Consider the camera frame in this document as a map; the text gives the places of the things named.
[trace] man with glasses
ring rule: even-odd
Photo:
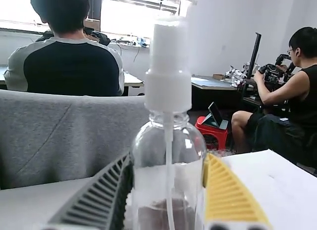
[[[264,75],[258,71],[254,80],[265,106],[288,100],[290,112],[283,117],[236,112],[232,117],[232,133],[239,153],[248,152],[250,148],[254,151],[270,148],[293,162],[301,162],[303,156],[300,152],[305,141],[317,131],[317,29],[305,27],[298,30],[289,41],[288,53],[293,64],[301,70],[281,88],[270,92],[264,84]],[[281,131],[289,137],[278,139]],[[279,151],[282,146],[285,152]],[[287,146],[293,149],[289,151],[291,153],[286,150]]]

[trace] red stool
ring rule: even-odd
[[[224,150],[226,148],[228,129],[219,129],[217,127],[204,125],[202,124],[204,120],[205,117],[199,117],[196,121],[195,127],[204,136],[207,148]],[[213,142],[210,142],[211,138],[217,140],[217,145],[215,145]]]

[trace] white wall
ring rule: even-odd
[[[304,26],[317,28],[317,0],[310,0],[307,6],[307,14],[304,19]]]
[[[9,56],[18,47],[26,46],[40,36],[26,33],[13,33],[13,32],[0,32],[0,64],[6,65]],[[149,49],[146,48],[135,48],[128,47],[125,45],[120,45],[121,56],[123,59],[123,68],[130,74],[144,80],[145,72],[148,71],[150,67],[149,61]],[[116,49],[120,53],[120,48],[116,44],[110,44],[110,47]],[[131,88],[129,95],[138,95],[143,93],[144,89],[141,88]]]
[[[255,33],[262,34],[258,64],[274,63],[288,40],[304,26],[307,5],[316,18],[317,0],[197,0],[190,7],[190,69],[194,74],[225,73],[250,61]]]

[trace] knee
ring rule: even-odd
[[[237,111],[233,114],[231,119],[231,126],[232,128],[235,127],[244,127],[244,112],[243,111]]]

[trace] desk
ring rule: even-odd
[[[231,83],[216,80],[211,76],[192,77],[192,85],[202,90],[237,90]]]
[[[6,65],[0,65],[0,85],[5,85],[5,80],[4,80],[4,73],[6,71],[7,66]],[[129,74],[129,73],[124,73],[124,92],[128,96],[129,94],[129,87],[142,87],[144,86],[143,81],[138,79],[137,77]]]
[[[267,150],[223,158],[251,191],[274,230],[317,229],[317,178]],[[46,223],[89,179],[0,190],[1,229]]]
[[[261,100],[256,100],[251,97],[244,97],[243,101],[247,102],[248,104],[254,105],[256,107],[260,107],[262,105]]]
[[[195,76],[192,81],[192,110],[207,110],[215,102],[219,109],[235,110],[241,100],[241,94],[231,83],[216,80],[210,76]]]

